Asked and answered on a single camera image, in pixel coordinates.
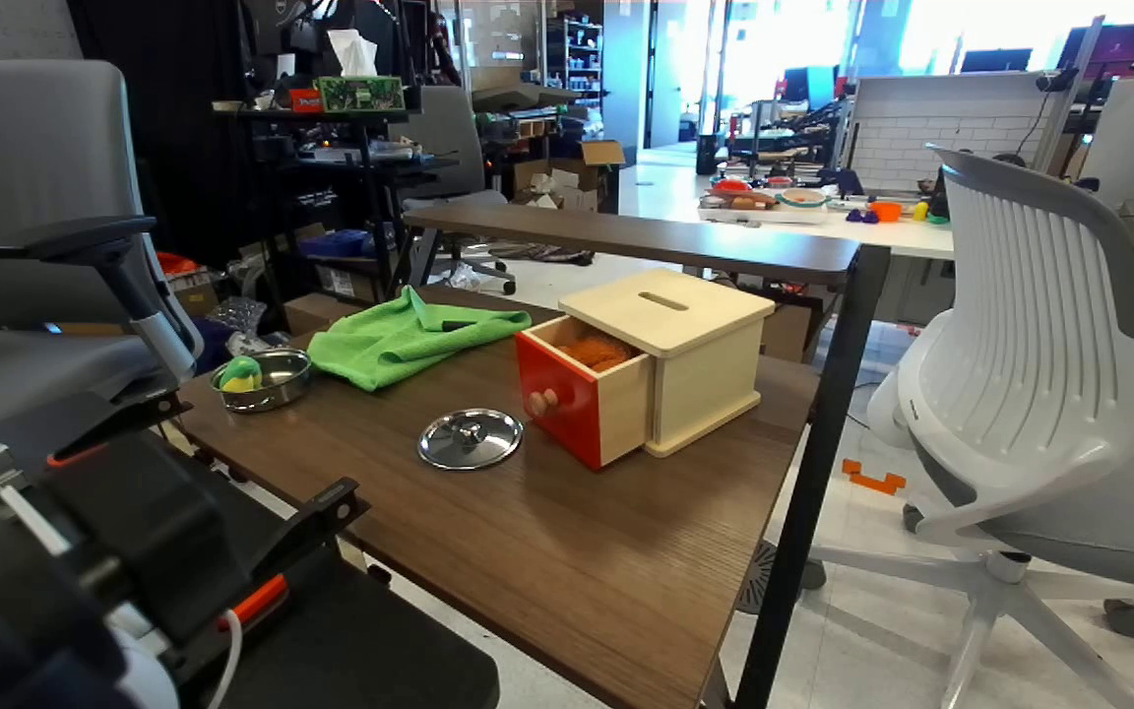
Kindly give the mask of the grey office chair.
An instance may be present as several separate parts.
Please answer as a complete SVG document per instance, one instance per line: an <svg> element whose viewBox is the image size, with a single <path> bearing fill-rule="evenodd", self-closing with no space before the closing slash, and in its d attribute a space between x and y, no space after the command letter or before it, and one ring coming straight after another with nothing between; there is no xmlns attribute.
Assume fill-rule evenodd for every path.
<svg viewBox="0 0 1134 709"><path fill-rule="evenodd" d="M108 59L0 59L0 426L185 382L205 340L143 204L126 78Z"/></svg>

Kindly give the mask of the white office chair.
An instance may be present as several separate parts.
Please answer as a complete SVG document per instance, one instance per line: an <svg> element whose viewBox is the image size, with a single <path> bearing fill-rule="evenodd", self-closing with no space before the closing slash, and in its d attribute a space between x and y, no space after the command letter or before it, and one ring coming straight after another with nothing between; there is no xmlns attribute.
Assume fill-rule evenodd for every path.
<svg viewBox="0 0 1134 709"><path fill-rule="evenodd" d="M1040 560L1134 584L1134 230L1058 176L949 149L953 307L873 410L937 497L903 525L946 565L820 546L812 579L873 571L966 600L940 709L961 709L995 621L1025 626L1110 709L1134 691L1036 590Z"/></svg>

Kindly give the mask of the orange plastic piece on floor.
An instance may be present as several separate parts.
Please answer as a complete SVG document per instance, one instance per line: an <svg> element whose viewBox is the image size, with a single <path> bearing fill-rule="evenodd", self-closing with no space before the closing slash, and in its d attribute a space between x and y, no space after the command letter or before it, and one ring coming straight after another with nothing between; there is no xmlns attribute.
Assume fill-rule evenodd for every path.
<svg viewBox="0 0 1134 709"><path fill-rule="evenodd" d="M870 489L870 494L882 494L882 497L898 497L898 494L904 494L904 477L903 472L870 472L862 461L853 461L853 457L843 457L843 472L847 472L847 482L852 486L860 486L860 489Z"/></svg>

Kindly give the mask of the red wooden drawer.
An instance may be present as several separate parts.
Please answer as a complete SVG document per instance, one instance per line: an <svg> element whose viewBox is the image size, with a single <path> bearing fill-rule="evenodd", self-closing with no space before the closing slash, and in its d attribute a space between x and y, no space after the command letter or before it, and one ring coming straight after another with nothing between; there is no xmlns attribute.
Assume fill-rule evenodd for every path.
<svg viewBox="0 0 1134 709"><path fill-rule="evenodd" d="M525 415L585 468L646 444L655 359L555 314L517 335Z"/></svg>

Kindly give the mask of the silver pot lid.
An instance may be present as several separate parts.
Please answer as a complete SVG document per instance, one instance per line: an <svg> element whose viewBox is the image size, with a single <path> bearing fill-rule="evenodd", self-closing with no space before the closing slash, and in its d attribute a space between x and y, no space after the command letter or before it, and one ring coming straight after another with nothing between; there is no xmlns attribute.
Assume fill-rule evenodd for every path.
<svg viewBox="0 0 1134 709"><path fill-rule="evenodd" d="M419 461L437 472L482 472L505 464L525 444L525 420L505 410L452 410L419 436Z"/></svg>

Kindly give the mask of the small metal bowl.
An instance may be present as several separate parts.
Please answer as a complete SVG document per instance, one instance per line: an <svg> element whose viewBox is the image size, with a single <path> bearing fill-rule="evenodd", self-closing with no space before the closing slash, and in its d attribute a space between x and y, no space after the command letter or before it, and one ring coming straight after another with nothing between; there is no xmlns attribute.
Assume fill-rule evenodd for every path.
<svg viewBox="0 0 1134 709"><path fill-rule="evenodd" d="M215 385L230 410L259 415L291 406L307 394L311 363L302 356L256 359L256 363L264 367L264 382L252 394L223 394Z"/></svg>

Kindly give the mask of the wooden box with slot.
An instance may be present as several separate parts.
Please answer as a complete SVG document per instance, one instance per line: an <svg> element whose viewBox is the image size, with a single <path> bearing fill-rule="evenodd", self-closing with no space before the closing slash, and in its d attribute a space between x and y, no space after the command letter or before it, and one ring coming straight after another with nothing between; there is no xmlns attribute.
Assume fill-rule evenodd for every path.
<svg viewBox="0 0 1134 709"><path fill-rule="evenodd" d="M669 457L759 402L770 300L681 273L642 273L564 300L564 310L655 359L646 451Z"/></svg>

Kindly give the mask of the white background table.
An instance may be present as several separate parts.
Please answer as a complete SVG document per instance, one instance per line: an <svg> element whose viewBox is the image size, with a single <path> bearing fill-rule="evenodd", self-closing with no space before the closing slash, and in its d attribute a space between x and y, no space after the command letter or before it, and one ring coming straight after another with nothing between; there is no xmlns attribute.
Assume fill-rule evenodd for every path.
<svg viewBox="0 0 1134 709"><path fill-rule="evenodd" d="M894 256L949 260L953 230L903 196L843 202L830 188L765 188L738 172L698 176L690 167L637 162L618 172L618 212L656 219L704 219L768 234L882 244Z"/></svg>

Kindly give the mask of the black clamp equipment foreground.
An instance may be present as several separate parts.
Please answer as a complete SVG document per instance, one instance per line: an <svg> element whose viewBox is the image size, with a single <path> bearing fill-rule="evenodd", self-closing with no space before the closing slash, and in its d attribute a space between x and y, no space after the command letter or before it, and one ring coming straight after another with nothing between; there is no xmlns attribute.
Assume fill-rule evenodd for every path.
<svg viewBox="0 0 1134 709"><path fill-rule="evenodd" d="M497 709L497 661L352 569L352 482L276 521L148 410L0 410L0 709Z"/></svg>

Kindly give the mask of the dark wooden table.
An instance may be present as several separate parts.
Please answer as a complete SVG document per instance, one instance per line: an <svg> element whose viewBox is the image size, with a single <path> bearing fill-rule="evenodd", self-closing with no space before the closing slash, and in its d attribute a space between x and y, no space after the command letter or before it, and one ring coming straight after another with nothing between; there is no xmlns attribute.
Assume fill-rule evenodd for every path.
<svg viewBox="0 0 1134 709"><path fill-rule="evenodd" d="M631 454L605 472L533 435L488 472L434 472L419 435L461 406L517 410L517 351L458 356L386 394L318 377L269 415L238 415L205 377L177 431L215 461L298 504L352 482L371 504L352 539L511 645L616 707L726 709L721 641L776 502L828 477L870 314L891 273L877 244L681 219L555 219L525 208L437 204L441 234L509 234L626 256L828 282L843 294L830 359L768 359L759 406L681 454Z"/></svg>

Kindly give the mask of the yellow green object in bowl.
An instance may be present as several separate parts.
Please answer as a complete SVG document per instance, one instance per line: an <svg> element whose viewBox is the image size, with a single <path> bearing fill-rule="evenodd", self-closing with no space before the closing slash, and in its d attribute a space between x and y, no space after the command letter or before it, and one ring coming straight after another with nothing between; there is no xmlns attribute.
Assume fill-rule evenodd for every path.
<svg viewBox="0 0 1134 709"><path fill-rule="evenodd" d="M215 369L223 394L252 394L264 382L264 367L252 356L238 356Z"/></svg>

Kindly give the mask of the white pegboard panel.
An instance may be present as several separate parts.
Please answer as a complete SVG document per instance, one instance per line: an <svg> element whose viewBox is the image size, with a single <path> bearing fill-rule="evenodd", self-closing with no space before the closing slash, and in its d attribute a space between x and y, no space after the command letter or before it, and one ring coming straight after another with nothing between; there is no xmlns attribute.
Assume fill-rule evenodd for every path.
<svg viewBox="0 0 1134 709"><path fill-rule="evenodd" d="M843 162L866 192L914 192L940 149L1036 162L1058 112L1064 93L1029 71L862 78Z"/></svg>

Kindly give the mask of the black shelf cart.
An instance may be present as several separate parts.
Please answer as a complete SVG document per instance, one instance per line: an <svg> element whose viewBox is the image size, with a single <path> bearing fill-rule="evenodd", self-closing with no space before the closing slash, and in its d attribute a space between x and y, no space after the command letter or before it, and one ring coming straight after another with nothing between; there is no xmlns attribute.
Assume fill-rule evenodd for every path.
<svg viewBox="0 0 1134 709"><path fill-rule="evenodd" d="M259 97L214 97L210 116L247 138L276 273L291 289L332 277L375 300L400 289L399 184L421 171L421 153L389 149L395 125L415 118L415 92L399 74L285 78Z"/></svg>

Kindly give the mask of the green cloth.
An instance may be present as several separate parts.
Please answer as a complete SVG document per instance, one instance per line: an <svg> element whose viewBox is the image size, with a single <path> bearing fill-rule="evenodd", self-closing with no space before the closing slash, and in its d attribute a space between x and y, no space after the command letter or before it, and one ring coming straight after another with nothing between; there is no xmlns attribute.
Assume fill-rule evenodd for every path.
<svg viewBox="0 0 1134 709"><path fill-rule="evenodd" d="M511 340L529 327L529 310L461 307L400 289L395 300L316 330L307 359L316 369L377 394L448 363L452 356Z"/></svg>

